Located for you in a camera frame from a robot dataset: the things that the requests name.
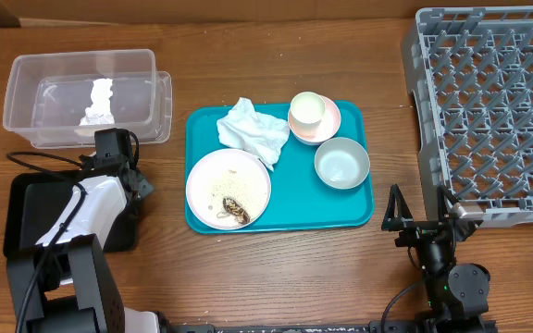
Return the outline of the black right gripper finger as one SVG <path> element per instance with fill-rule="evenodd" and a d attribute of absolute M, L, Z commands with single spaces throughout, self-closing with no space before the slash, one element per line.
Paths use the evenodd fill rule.
<path fill-rule="evenodd" d="M 413 216 L 397 184 L 390 186 L 389 202 L 383 223 L 411 223 Z"/>
<path fill-rule="evenodd" d="M 461 205 L 452 192 L 445 185 L 438 185 L 436 194 L 439 221 L 457 220 Z"/>

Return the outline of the white napkin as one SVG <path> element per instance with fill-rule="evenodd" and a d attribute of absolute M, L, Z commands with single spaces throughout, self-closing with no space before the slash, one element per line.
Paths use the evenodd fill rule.
<path fill-rule="evenodd" d="M 273 171 L 290 136 L 287 120 L 256 112 L 252 101 L 240 97 L 237 104 L 217 120 L 219 142 L 258 158 Z"/>

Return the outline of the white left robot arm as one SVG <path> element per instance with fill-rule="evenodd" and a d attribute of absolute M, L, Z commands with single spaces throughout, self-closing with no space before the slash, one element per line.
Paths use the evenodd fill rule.
<path fill-rule="evenodd" d="M 127 129 L 94 134 L 70 171 L 29 165 L 10 187 L 3 254 L 18 332 L 168 332 L 160 312 L 126 307 L 105 259 L 136 244 L 153 186 Z"/>

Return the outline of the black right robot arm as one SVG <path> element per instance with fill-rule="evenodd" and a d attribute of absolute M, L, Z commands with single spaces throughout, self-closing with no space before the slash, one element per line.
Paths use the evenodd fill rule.
<path fill-rule="evenodd" d="M 489 310 L 490 273 L 479 264 L 459 264 L 456 247 L 472 236 L 482 221 L 480 208 L 460 202 L 444 185 L 436 187 L 438 218 L 416 222 L 398 185 L 390 187 L 381 228 L 396 232 L 398 248 L 406 248 L 421 279 L 401 290 L 382 313 L 381 332 L 496 332 L 494 321 L 482 315 Z M 389 321 L 392 306 L 402 296 L 423 286 L 429 309 L 412 321 Z"/>

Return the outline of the grey dishwasher rack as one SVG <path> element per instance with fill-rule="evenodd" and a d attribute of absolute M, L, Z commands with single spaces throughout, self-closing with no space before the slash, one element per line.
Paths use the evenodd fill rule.
<path fill-rule="evenodd" d="M 427 217 L 442 185 L 486 228 L 533 223 L 533 6 L 422 8 L 402 58 Z"/>

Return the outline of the white tissue in bin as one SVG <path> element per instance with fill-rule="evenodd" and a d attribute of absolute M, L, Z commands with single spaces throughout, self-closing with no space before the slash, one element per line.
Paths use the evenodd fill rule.
<path fill-rule="evenodd" d="M 113 80 L 97 79 L 93 82 L 90 94 L 92 104 L 85 108 L 85 116 L 81 119 L 81 126 L 114 124 L 111 112 L 111 97 Z"/>

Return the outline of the grey bowl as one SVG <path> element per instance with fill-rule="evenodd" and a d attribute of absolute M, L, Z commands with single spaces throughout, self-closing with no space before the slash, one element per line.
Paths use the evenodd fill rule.
<path fill-rule="evenodd" d="M 332 138 L 316 150 L 315 170 L 330 188 L 350 190 L 362 184 L 370 173 L 369 154 L 359 142 Z"/>

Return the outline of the clear plastic bin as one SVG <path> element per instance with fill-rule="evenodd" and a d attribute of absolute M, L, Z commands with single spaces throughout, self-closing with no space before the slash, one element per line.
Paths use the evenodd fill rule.
<path fill-rule="evenodd" d="M 81 126 L 97 79 L 112 79 L 115 123 Z M 20 55 L 6 87 L 3 126 L 38 149 L 92 147 L 98 130 L 132 131 L 142 144 L 171 132 L 170 75 L 149 49 Z"/>

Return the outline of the black tray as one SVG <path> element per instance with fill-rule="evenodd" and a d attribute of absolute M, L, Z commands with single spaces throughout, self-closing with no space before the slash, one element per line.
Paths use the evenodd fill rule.
<path fill-rule="evenodd" d="M 11 182 L 3 255 L 33 246 L 60 217 L 72 195 L 71 186 L 43 173 L 24 173 Z M 125 252 L 137 244 L 142 203 L 129 203 L 117 218 L 105 241 L 106 253 Z"/>

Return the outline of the large white plate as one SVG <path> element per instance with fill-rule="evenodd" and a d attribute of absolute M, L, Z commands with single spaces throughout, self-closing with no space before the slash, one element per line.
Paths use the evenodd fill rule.
<path fill-rule="evenodd" d="M 263 163 L 243 150 L 226 148 L 202 157 L 186 180 L 186 203 L 203 225 L 233 231 L 251 226 L 266 211 L 271 180 Z M 235 199 L 248 213 L 242 226 L 223 208 L 223 198 Z"/>

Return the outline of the small pink saucer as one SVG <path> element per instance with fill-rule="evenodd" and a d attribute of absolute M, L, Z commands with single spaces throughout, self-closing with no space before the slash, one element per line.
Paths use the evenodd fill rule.
<path fill-rule="evenodd" d="M 299 122 L 288 112 L 288 123 L 295 138 L 307 145 L 319 145 L 337 134 L 341 126 L 341 111 L 328 97 L 321 95 L 325 104 L 325 112 L 318 126 L 311 132 L 301 129 Z"/>

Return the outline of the brown food scrap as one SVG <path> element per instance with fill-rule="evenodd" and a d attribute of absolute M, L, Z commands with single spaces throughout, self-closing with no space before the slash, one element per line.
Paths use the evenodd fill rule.
<path fill-rule="evenodd" d="M 225 212 L 233 216 L 238 224 L 245 226 L 250 223 L 250 216 L 235 199 L 224 197 L 222 204 Z"/>

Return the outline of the pale yellow cup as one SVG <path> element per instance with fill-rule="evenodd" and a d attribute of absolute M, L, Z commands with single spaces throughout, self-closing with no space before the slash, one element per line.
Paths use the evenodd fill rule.
<path fill-rule="evenodd" d="M 300 92 L 291 99 L 289 120 L 302 136 L 314 136 L 324 114 L 325 102 L 315 92 Z"/>

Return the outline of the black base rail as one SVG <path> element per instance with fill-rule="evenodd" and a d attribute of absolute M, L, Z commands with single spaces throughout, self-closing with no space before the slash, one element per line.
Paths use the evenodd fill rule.
<path fill-rule="evenodd" d="M 414 321 L 371 321 L 364 325 L 318 325 L 318 326 L 250 326 L 215 327 L 213 325 L 171 325 L 160 322 L 161 333 L 424 333 L 426 330 Z"/>

